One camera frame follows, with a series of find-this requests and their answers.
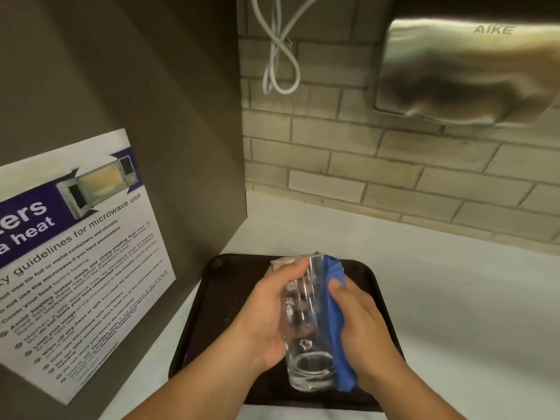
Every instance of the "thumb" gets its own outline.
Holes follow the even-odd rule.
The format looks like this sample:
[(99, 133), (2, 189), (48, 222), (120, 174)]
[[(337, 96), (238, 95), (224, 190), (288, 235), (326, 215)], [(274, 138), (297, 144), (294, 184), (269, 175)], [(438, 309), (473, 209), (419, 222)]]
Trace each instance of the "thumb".
[(298, 278), (302, 278), (309, 267), (309, 258), (301, 258), (291, 264), (286, 264), (275, 272), (265, 276), (262, 281), (273, 294), (278, 294), (284, 287)]
[(336, 278), (329, 280), (329, 292), (342, 310), (345, 322), (352, 322), (359, 315), (361, 305), (358, 298)]

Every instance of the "black tray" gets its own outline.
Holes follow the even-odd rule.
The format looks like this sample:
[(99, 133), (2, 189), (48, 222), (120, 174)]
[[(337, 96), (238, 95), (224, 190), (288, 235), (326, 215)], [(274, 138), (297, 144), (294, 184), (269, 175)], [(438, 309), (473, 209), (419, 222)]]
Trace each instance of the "black tray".
[[(279, 256), (224, 254), (208, 263), (204, 268), (185, 330), (169, 368), (170, 379), (198, 357), (231, 324), (256, 282), (266, 272), (270, 261), (276, 258)], [(367, 265), (358, 261), (343, 259), (342, 265), (346, 275), (374, 298), (377, 308), (387, 323), (393, 343), (402, 355), (395, 329), (373, 272)], [(259, 376), (249, 390), (245, 403), (382, 411), (374, 397), (359, 388), (354, 388), (349, 393), (335, 390), (305, 393), (295, 390), (288, 382), (284, 360)]]

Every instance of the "countertop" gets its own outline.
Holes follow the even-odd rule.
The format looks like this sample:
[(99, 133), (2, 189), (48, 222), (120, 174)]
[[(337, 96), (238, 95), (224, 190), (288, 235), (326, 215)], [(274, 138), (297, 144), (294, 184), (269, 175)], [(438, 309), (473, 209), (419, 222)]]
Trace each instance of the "countertop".
[[(410, 366), (467, 418), (560, 413), (560, 257), (247, 192), (222, 253), (320, 251), (377, 276)], [(167, 380), (195, 288), (100, 420), (118, 420)], [(239, 419), (384, 419), (380, 413), (244, 405)]]

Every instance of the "hand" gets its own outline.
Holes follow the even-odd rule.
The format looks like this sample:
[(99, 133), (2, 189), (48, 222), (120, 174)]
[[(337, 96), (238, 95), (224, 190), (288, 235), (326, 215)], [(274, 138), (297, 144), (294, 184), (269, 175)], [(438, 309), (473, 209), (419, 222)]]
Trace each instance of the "hand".
[(340, 335), (348, 363), (358, 377), (358, 386), (371, 393), (374, 382), (394, 375), (407, 365), (396, 350), (373, 298), (346, 277), (329, 281), (329, 291), (344, 315)]
[(274, 367), (286, 355), (280, 333), (282, 303), (280, 292), (286, 285), (303, 277), (309, 259), (302, 258), (267, 274), (255, 285), (247, 302), (235, 318), (232, 328), (236, 338), (243, 339), (256, 362), (258, 374)]

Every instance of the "drinking glass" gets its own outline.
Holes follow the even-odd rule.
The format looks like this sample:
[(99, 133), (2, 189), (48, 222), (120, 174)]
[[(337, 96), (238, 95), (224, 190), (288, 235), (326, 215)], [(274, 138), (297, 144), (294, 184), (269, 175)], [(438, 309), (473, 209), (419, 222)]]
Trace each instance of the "drinking glass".
[(280, 329), (286, 345), (288, 378), (303, 392), (331, 389), (336, 371), (331, 349), (328, 292), (323, 254), (280, 258), (270, 262), (275, 271), (285, 264), (309, 258), (305, 274), (289, 282), (281, 293)]

